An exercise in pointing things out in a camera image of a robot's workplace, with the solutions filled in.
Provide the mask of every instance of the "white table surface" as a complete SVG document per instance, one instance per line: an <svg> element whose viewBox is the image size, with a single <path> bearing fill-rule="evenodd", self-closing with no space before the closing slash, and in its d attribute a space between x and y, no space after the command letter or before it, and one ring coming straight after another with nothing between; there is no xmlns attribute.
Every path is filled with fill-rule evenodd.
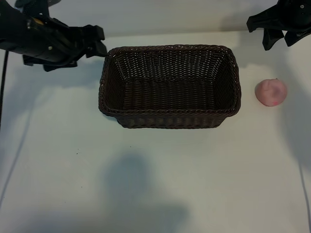
<svg viewBox="0 0 311 233"><path fill-rule="evenodd" d="M108 49L232 48L242 106L216 129L124 129L98 110L103 59L46 73L10 54L0 133L0 232L309 233L301 174L311 194L311 36L291 48L281 40L270 51L262 36L105 41ZM274 78L288 85L289 95L278 107L264 107L254 88Z"/></svg>

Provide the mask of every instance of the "brown wicker basket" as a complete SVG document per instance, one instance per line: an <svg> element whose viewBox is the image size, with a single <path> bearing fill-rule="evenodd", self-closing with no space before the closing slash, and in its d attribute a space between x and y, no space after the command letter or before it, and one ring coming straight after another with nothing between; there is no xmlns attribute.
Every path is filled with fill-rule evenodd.
<svg viewBox="0 0 311 233"><path fill-rule="evenodd" d="M126 128L215 128L241 105L239 69L224 46L122 47L105 59L99 109Z"/></svg>

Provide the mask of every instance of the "white background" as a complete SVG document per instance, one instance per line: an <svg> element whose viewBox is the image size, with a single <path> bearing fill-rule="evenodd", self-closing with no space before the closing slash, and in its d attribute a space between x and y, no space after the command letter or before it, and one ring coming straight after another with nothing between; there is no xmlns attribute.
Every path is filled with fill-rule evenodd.
<svg viewBox="0 0 311 233"><path fill-rule="evenodd" d="M46 73L11 54L0 134L0 232L309 233L311 37L291 48L279 41L268 52L261 40L262 31L105 41L108 49L232 48L241 109L220 127L201 130L131 130L105 117L98 110L101 58ZM273 78L287 84L289 95L268 108L254 88Z"/></svg>
<svg viewBox="0 0 311 233"><path fill-rule="evenodd" d="M277 0L62 0L51 16L99 25L107 36L246 30L249 16Z"/></svg>

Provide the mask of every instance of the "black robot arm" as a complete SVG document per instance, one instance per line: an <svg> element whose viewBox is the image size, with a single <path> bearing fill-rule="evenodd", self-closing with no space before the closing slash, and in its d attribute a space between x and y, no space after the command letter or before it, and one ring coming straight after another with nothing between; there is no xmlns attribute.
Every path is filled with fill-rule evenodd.
<svg viewBox="0 0 311 233"><path fill-rule="evenodd" d="M275 6L251 16L247 27L250 33L257 28L264 29L265 50L284 37L286 44L292 46L311 34L311 0L279 0Z"/></svg>
<svg viewBox="0 0 311 233"><path fill-rule="evenodd" d="M0 49L20 53L25 65L45 71L76 67L86 57L107 54L104 31L98 26L69 27L50 18L49 5L60 0L19 0L14 9L0 0Z"/></svg>

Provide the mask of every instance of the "white wall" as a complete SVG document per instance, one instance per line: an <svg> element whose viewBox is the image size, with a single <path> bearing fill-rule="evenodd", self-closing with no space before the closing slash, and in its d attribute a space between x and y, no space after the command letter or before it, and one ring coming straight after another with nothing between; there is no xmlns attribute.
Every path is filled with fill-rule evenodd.
<svg viewBox="0 0 311 233"><path fill-rule="evenodd" d="M62 0L51 16L99 25L107 36L246 29L249 16L277 0Z"/></svg>

